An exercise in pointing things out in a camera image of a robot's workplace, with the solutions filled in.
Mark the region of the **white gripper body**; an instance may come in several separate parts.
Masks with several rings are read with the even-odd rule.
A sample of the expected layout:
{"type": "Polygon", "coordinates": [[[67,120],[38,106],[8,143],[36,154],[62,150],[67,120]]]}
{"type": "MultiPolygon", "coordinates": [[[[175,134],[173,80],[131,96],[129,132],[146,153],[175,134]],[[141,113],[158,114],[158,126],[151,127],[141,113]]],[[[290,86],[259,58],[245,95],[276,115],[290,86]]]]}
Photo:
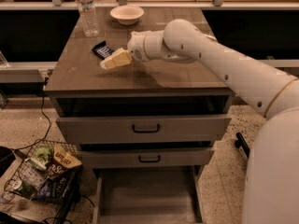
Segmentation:
{"type": "Polygon", "coordinates": [[[144,51],[145,32],[131,32],[131,38],[128,41],[127,48],[132,57],[137,61],[145,61],[147,59],[144,51]]]}

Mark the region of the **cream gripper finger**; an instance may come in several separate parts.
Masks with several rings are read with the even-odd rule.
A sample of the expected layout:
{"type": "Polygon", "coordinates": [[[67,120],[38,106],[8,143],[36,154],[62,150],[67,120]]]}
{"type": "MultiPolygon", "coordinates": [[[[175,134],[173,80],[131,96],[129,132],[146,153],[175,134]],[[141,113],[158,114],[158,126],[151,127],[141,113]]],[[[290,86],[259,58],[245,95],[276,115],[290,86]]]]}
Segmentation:
{"type": "Polygon", "coordinates": [[[111,66],[119,67],[129,64],[132,56],[127,49],[117,49],[111,56],[111,66]]]}
{"type": "Polygon", "coordinates": [[[106,58],[102,62],[100,62],[100,66],[105,69],[112,69],[116,67],[116,63],[111,58],[106,58]]]}

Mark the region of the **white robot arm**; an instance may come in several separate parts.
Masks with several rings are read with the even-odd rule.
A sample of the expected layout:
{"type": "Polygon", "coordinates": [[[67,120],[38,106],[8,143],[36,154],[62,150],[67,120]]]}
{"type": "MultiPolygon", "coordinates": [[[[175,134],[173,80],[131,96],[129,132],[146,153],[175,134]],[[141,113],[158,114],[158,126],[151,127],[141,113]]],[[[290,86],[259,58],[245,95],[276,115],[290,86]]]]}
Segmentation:
{"type": "Polygon", "coordinates": [[[267,119],[249,154],[242,224],[299,224],[299,79],[205,36],[189,21],[133,32],[126,49],[108,55],[110,69],[135,61],[203,64],[267,119]]]}

